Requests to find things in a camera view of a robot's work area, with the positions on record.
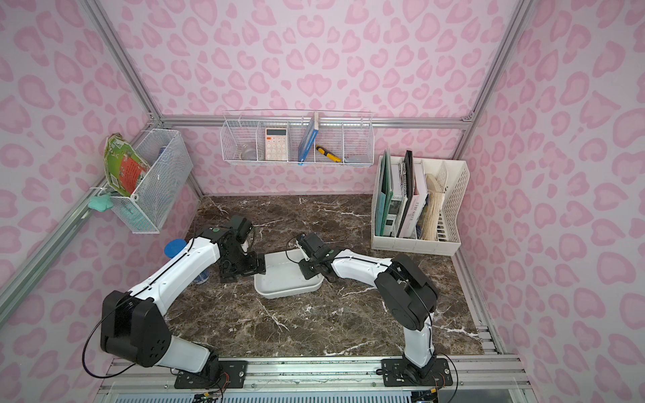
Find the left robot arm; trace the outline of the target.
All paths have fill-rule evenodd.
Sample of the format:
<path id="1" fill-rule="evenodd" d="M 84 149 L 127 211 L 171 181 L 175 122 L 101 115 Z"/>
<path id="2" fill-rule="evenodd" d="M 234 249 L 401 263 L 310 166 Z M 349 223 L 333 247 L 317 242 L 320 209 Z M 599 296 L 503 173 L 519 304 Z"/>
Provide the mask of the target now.
<path id="1" fill-rule="evenodd" d="M 110 293 L 102 303 L 99 323 L 103 352 L 149 368 L 166 367 L 215 382 L 222 369 L 210 348 L 174 336 L 165 315 L 174 301 L 212 265 L 222 280 L 264 274 L 265 258 L 247 239 L 250 220 L 234 216 L 223 227 L 209 227 L 186 242 L 153 275 L 127 292 Z"/>

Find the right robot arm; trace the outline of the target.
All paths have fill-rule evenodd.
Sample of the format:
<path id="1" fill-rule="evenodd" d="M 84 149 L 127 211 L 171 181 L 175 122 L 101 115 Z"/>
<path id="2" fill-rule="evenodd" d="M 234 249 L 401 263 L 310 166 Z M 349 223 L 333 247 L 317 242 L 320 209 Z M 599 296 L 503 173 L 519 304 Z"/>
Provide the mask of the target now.
<path id="1" fill-rule="evenodd" d="M 417 263 L 405 254 L 376 258 L 333 249 L 315 233 L 297 235 L 296 243 L 303 253 L 298 265 L 304 277 L 356 280 L 378 290 L 386 309 L 404 328 L 404 376 L 415 382 L 427 378 L 437 358 L 433 319 L 439 291 Z"/>

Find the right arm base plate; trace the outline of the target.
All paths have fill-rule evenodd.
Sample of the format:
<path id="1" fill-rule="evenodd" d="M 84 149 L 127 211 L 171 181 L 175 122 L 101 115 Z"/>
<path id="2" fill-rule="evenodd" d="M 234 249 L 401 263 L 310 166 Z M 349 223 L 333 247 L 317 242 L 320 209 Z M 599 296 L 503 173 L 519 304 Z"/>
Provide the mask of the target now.
<path id="1" fill-rule="evenodd" d="M 407 359 L 383 359 L 376 374 L 382 377 L 386 387 L 430 386 L 441 389 L 454 384 L 447 359 L 431 358 L 421 369 Z"/>

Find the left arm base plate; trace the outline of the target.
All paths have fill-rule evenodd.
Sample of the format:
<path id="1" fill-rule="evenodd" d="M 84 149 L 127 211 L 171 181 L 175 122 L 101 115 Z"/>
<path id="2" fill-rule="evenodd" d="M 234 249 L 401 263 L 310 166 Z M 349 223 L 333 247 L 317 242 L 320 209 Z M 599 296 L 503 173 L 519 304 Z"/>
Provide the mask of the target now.
<path id="1" fill-rule="evenodd" d="M 174 388 L 177 390 L 243 389 L 249 362 L 246 360 L 219 360 L 207 364 L 197 374 L 179 370 Z"/>

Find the white plastic storage box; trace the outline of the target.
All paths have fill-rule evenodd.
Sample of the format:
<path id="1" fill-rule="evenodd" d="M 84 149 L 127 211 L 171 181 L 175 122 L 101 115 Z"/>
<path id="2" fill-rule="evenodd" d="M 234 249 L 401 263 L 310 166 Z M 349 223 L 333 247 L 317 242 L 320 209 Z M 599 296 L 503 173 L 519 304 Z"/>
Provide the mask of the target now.
<path id="1" fill-rule="evenodd" d="M 298 265 L 303 258 L 299 249 L 266 254 L 265 274 L 254 275 L 256 292 L 267 299 L 277 299 L 318 290 L 324 277 L 317 274 L 307 280 Z"/>

